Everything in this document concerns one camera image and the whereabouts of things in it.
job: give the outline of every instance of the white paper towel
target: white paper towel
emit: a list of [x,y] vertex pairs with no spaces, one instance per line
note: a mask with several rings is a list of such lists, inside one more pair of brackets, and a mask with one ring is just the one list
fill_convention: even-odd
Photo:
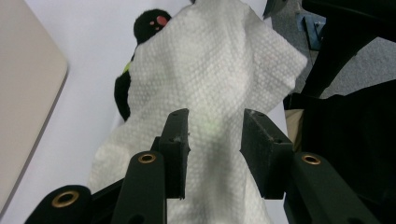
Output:
[[186,199],[169,223],[268,223],[239,152],[245,108],[269,112],[294,87],[306,58],[238,0],[201,0],[139,46],[130,67],[131,117],[95,155],[93,192],[123,178],[169,113],[188,108]]

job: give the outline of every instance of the metal ring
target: metal ring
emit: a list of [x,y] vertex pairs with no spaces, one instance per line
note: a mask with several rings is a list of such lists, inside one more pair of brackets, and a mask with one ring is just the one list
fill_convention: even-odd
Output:
[[155,159],[157,159],[157,158],[153,154],[144,154],[144,155],[141,155],[138,160],[141,163],[151,163],[151,162],[154,162]]
[[319,165],[321,163],[320,159],[311,155],[303,155],[302,159],[303,161],[311,165]]
[[[61,198],[65,195],[71,195],[72,198],[66,201],[62,201]],[[52,200],[52,206],[56,208],[62,208],[69,206],[70,204],[74,203],[79,197],[79,193],[75,190],[69,190],[65,191],[63,193],[58,194],[53,200]]]

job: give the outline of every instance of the penguin plush toy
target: penguin plush toy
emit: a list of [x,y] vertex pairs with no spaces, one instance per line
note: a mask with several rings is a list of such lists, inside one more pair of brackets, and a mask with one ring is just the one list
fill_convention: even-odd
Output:
[[[170,20],[171,16],[166,11],[160,9],[145,11],[134,22],[134,37],[136,38],[137,46],[155,36]],[[129,74],[130,64],[128,63],[125,66],[122,75],[116,79],[114,88],[114,98],[117,108],[124,120],[127,120],[131,115],[131,109],[128,106],[128,90],[131,86],[131,76]]]

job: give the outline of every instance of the beige panel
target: beige panel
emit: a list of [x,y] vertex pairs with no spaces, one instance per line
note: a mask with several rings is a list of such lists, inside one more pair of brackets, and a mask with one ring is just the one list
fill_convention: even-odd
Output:
[[22,0],[0,0],[0,208],[56,99],[67,63]]

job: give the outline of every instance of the white table surface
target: white table surface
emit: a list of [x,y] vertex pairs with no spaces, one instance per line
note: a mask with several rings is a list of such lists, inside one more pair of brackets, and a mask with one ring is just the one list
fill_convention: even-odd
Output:
[[[3,224],[23,223],[51,191],[86,185],[92,159],[110,132],[122,124],[114,81],[134,53],[134,19],[162,8],[175,15],[189,0],[26,0],[69,65],[68,78],[35,154],[3,215]],[[262,15],[266,1],[244,2]],[[285,133],[281,104],[270,118]],[[283,203],[267,208],[276,224],[287,223]]]

